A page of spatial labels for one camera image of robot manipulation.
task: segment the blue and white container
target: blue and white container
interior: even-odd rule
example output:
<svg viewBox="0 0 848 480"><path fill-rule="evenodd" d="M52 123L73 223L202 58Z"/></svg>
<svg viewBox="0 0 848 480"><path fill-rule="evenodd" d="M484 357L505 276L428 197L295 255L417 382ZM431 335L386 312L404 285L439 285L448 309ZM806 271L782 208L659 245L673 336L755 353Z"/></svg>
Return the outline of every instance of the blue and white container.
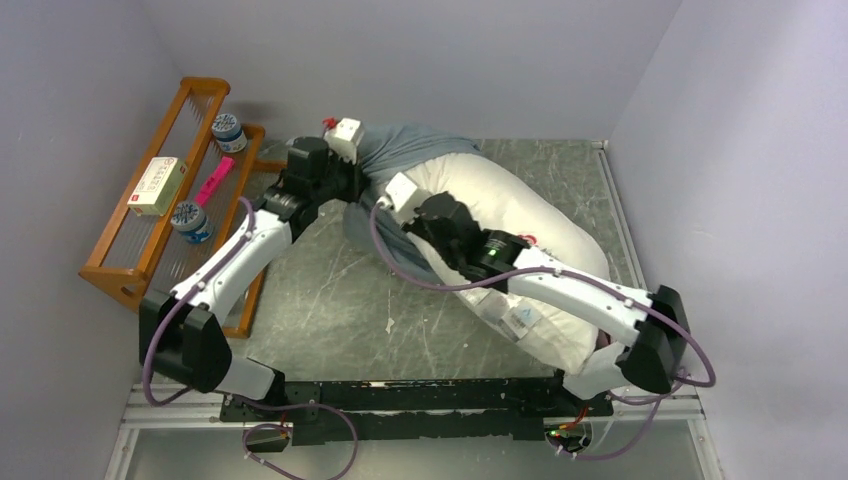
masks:
<svg viewBox="0 0 848 480"><path fill-rule="evenodd" d="M215 117L212 135L224 153L240 152L247 146L247 137L244 135L241 123L232 113L222 113Z"/></svg>
<svg viewBox="0 0 848 480"><path fill-rule="evenodd" d="M214 230L203 208L192 201L177 204L171 216L171 226L180 232L188 243L203 243L212 236Z"/></svg>

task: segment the white pillow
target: white pillow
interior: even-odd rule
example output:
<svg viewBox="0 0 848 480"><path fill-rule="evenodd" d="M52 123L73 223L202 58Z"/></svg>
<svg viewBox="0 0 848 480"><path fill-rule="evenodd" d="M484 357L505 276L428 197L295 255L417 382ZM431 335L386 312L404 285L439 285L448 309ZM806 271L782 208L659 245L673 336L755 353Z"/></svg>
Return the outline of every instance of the white pillow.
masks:
<svg viewBox="0 0 848 480"><path fill-rule="evenodd" d="M432 194L448 192L468 206L481 228L523 236L564 264L609 279L606 256L595 240L524 182L486 158L450 154L404 172ZM415 235L408 237L448 285L469 283ZM566 375L580 372L595 349L598 329L546 303L495 290L457 295L474 313L527 353Z"/></svg>

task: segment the box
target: box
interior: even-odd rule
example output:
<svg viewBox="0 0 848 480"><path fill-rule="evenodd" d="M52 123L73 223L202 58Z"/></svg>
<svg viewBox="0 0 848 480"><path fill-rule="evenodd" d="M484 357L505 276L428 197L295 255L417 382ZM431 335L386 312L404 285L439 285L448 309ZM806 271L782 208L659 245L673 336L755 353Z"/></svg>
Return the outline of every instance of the box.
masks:
<svg viewBox="0 0 848 480"><path fill-rule="evenodd" d="M185 178L185 162L177 157L153 157L127 206L136 215L165 215Z"/></svg>

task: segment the red clip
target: red clip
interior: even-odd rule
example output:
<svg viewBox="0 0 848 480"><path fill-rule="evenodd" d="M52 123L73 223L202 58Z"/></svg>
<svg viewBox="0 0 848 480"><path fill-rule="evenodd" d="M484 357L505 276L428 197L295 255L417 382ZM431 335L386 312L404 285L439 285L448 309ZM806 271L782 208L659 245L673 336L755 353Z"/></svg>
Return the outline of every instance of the red clip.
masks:
<svg viewBox="0 0 848 480"><path fill-rule="evenodd" d="M339 121L334 117L327 117L324 120L322 120L321 123L324 124L324 127L327 130L332 130L332 129L336 128L336 125L339 124Z"/></svg>

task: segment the metal frame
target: metal frame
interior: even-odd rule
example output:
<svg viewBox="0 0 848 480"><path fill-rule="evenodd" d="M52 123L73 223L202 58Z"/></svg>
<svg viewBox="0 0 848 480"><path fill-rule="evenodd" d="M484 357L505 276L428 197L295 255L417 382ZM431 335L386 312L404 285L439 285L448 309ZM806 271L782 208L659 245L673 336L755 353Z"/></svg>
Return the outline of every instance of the metal frame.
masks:
<svg viewBox="0 0 848 480"><path fill-rule="evenodd" d="M625 246L625 255L627 256L628 264L631 266L630 274L637 286L646 288L645 280L642 276L642 271L636 256L636 251L633 247L633 241L630 237L630 232L624 219L621 202L618 199L618 194L612 181L606 155L602 149L596 149L595 155L602 178L610 192L610 201L613 208L614 218L616 219L616 227L621 241ZM154 395L157 397L165 397L180 388L182 387L176 384L154 385ZM632 398L650 395L648 392L644 392L633 387L617 389L616 393ZM138 440L138 435L141 430L243 430L257 425L258 423L262 423L261 421L231 423L221 422L219 420L219 416L225 400L225 397L221 394L202 394L192 392L177 399L173 404L167 407L153 408L147 404L147 401L141 391L141 385L134 386L131 391L129 401L127 402L124 416L121 420L118 438L115 442L115 448L107 469L106 480L124 480L126 478L135 445ZM614 414L612 416L589 416L584 421L595 424L609 424L610 422L617 421L643 421L652 407L648 405L629 406L614 402L613 408ZM397 412L382 411L379 413L383 415L391 415ZM546 417L543 419L543 423L545 426L549 426L566 423L572 420L574 420L573 417ZM693 387L684 387L673 397L663 401L655 420L686 421L689 426L690 434L692 435L692 441L704 478L707 480L721 480L724 478L724 473L721 469L721 465L715 452L715 447L713 446L712 439L707 428L706 419L701 407L700 399L698 398L697 389Z"/></svg>

